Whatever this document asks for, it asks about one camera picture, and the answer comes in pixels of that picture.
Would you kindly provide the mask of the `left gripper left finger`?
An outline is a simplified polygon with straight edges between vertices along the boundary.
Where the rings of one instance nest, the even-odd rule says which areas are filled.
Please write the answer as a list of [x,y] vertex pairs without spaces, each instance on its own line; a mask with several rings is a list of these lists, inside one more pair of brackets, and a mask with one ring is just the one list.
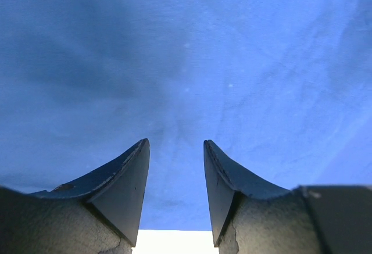
[[51,191],[1,188],[2,253],[131,253],[149,169],[142,139]]

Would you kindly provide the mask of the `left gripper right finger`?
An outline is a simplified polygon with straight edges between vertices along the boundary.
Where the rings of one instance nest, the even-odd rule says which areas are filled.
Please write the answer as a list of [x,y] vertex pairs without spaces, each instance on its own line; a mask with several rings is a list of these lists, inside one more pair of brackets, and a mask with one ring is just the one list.
[[213,244],[220,253],[370,253],[371,187],[288,190],[203,144]]

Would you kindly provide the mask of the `blue surgical wrap cloth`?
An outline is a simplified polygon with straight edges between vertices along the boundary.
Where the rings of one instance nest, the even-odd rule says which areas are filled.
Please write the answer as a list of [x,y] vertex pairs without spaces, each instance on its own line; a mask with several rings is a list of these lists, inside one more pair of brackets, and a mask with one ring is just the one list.
[[1,0],[1,184],[149,139],[141,228],[209,230],[203,142],[284,188],[371,183],[371,0]]

